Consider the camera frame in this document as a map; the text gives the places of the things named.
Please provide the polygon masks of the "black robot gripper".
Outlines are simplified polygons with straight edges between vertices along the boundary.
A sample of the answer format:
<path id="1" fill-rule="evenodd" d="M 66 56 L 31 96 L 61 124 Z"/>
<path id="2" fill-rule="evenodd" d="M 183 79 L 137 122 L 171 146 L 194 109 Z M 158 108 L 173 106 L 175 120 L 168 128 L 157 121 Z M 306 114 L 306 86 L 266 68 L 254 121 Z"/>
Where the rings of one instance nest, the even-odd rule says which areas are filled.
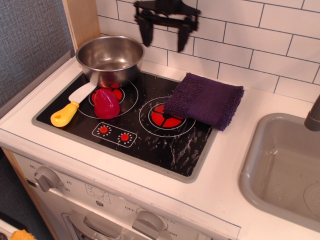
<path id="1" fill-rule="evenodd" d="M 185 4 L 182 0 L 136 1 L 135 21 L 139 25 L 142 42 L 149 47 L 153 40 L 153 26 L 179 28 L 177 52 L 184 50 L 190 30 L 198 29 L 200 10 Z"/>

